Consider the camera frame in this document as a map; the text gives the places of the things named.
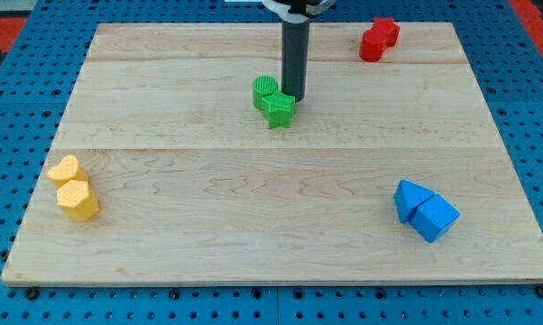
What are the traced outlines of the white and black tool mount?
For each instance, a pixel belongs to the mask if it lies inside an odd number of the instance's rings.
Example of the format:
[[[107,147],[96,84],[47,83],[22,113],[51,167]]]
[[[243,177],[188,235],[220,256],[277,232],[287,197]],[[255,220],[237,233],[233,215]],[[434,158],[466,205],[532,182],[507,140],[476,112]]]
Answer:
[[[262,0],[263,6],[283,22],[305,23],[324,13],[336,0]]]

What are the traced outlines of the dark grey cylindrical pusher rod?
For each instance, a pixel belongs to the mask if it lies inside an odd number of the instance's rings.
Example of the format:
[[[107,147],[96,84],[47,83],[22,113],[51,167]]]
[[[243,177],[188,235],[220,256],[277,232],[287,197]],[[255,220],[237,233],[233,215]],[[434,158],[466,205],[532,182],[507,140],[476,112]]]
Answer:
[[[309,21],[281,23],[281,91],[300,102],[305,97]]]

